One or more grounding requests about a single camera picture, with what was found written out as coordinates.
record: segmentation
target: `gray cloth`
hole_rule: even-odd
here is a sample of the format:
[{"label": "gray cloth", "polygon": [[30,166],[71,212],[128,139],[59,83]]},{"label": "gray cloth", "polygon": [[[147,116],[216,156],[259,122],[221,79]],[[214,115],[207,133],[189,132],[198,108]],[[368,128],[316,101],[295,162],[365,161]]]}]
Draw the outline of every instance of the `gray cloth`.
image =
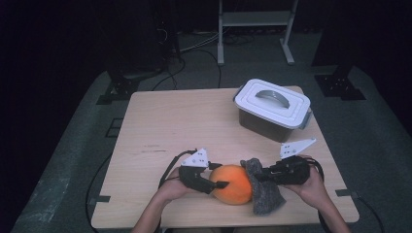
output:
[{"label": "gray cloth", "polygon": [[281,195],[279,187],[272,181],[260,182],[255,174],[262,173],[262,166],[257,158],[240,161],[242,167],[246,169],[249,181],[252,184],[254,204],[254,214],[257,216],[266,216],[274,210],[285,204],[286,200]]}]

